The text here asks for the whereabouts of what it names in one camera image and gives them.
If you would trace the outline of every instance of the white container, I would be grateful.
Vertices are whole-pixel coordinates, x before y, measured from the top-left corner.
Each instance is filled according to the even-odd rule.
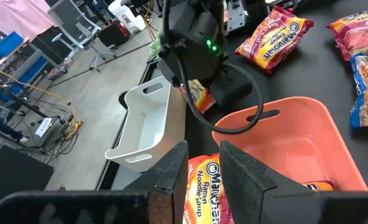
[[[121,0],[112,2],[108,9],[124,25],[128,32],[133,35],[145,29],[146,25],[142,16],[135,17],[129,7],[121,6],[120,2]]]
[[[186,102],[163,76],[131,89],[125,101],[128,115],[120,143],[105,157],[145,172],[184,139]]]

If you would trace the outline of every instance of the black table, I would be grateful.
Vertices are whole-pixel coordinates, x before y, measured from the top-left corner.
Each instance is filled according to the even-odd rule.
[[[336,48],[334,36],[326,26],[350,14],[368,10],[368,0],[341,0],[323,4],[299,13],[299,17],[314,21],[314,27],[304,36],[302,42],[289,57],[276,67],[272,75],[261,71],[243,57],[235,56],[235,49],[251,35],[252,30],[243,30],[229,40],[229,62],[249,71],[261,86],[265,102],[288,96],[309,96],[324,103],[333,117],[351,156],[368,186],[368,128],[352,130],[349,127],[349,110],[356,99],[352,70]],[[160,76],[160,71],[149,72],[149,64],[141,82]],[[212,107],[206,112],[210,122],[217,122],[225,114],[255,106],[255,93],[248,95],[230,108]],[[119,130],[113,147],[118,144]],[[211,131],[202,126],[187,108],[186,140],[189,143],[189,157],[218,152]],[[97,189],[110,189],[118,164],[106,161]]]

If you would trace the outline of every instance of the maruchan ramen package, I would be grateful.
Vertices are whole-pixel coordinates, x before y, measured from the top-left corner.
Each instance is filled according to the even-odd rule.
[[[351,58],[356,83],[357,100],[352,107],[350,126],[360,128],[368,126],[368,56],[356,55]]]
[[[245,56],[271,73],[313,26],[314,22],[298,18],[281,7],[275,7],[258,25],[253,35],[236,49],[235,54]]]
[[[368,55],[368,11],[355,13],[333,22],[328,28],[345,60],[358,53]]]
[[[302,185],[315,192],[333,190],[333,183],[328,180],[307,182],[307,183],[302,183]]]
[[[204,114],[204,112],[215,103],[213,96],[209,94],[209,91],[204,88],[198,80],[189,80],[188,85],[196,108],[199,112]],[[184,88],[180,87],[179,91],[182,97],[187,101]]]
[[[219,154],[189,160],[183,224],[233,224],[222,186]]]

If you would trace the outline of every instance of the basket handle hole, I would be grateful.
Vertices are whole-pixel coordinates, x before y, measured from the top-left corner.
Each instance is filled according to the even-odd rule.
[[[155,84],[153,84],[153,85],[151,85],[151,86],[146,87],[145,89],[143,89],[143,92],[145,94],[150,94],[150,93],[153,93],[155,91],[158,91],[158,90],[160,90],[162,88],[163,88],[163,84],[162,83],[155,83]]]
[[[150,158],[152,158],[152,155],[150,155],[150,154],[142,154],[142,155],[134,156],[134,157],[127,158],[127,159],[124,159],[124,160],[126,162],[133,163],[133,162],[144,161],[144,160],[150,159]]]
[[[274,116],[278,116],[279,114],[281,113],[280,110],[270,110],[270,111],[264,111],[262,114],[261,114],[261,117],[260,117],[260,120],[263,120],[263,119],[267,119],[267,118],[272,118]],[[247,122],[251,122],[254,120],[254,117],[256,117],[255,115],[251,115],[251,116],[248,116],[246,118],[246,121]]]

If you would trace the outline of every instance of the orange plastic basket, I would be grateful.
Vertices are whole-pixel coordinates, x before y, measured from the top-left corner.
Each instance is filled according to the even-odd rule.
[[[238,128],[257,107],[234,112],[216,126]],[[228,141],[299,183],[330,180],[336,190],[368,188],[337,130],[328,109],[318,100],[290,97],[266,103],[261,119],[251,130],[237,135],[213,132],[219,145]]]

